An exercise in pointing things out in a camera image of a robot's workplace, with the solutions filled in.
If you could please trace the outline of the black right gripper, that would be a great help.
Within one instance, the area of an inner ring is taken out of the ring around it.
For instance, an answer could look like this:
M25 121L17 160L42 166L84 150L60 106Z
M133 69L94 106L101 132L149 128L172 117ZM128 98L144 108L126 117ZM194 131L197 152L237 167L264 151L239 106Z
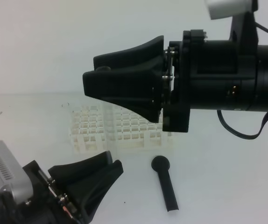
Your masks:
M259 110L256 29L232 30L223 41L206 41L203 30L185 31L162 55L163 131L188 132L192 109Z

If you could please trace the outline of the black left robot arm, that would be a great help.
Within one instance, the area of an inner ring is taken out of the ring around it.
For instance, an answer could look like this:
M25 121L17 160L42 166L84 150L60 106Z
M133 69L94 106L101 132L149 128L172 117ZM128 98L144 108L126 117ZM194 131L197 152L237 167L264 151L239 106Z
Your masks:
M36 161L23 168L33 196L17 205L0 192L0 224L89 224L123 166L105 151L89 159L51 167L48 178Z

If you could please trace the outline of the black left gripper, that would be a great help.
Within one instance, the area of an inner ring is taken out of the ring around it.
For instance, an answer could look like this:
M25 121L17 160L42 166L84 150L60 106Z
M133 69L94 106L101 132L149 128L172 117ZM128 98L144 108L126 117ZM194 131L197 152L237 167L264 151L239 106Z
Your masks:
M17 205L11 195L9 224L89 224L104 196L123 174L110 151L79 162L56 165L48 172L36 161L22 167L33 186L33 196Z

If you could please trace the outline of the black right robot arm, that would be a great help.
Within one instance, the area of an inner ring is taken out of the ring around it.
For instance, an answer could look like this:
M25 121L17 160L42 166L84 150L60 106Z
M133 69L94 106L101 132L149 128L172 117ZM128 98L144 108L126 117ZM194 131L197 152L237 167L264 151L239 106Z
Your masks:
M163 45L159 36L95 57L85 95L161 121L166 132L188 132L192 109L268 112L268 45L240 50L236 39L205 41L202 30Z

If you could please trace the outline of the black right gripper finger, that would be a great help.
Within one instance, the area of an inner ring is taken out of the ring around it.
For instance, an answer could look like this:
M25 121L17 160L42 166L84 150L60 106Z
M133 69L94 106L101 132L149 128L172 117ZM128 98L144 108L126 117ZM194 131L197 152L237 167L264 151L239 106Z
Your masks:
M159 122L162 72L155 69L90 71L83 74L85 95L129 109Z
M153 63L153 69L162 72L164 69L163 47L164 36L160 35L137 47L95 56L93 58L94 70L117 70Z

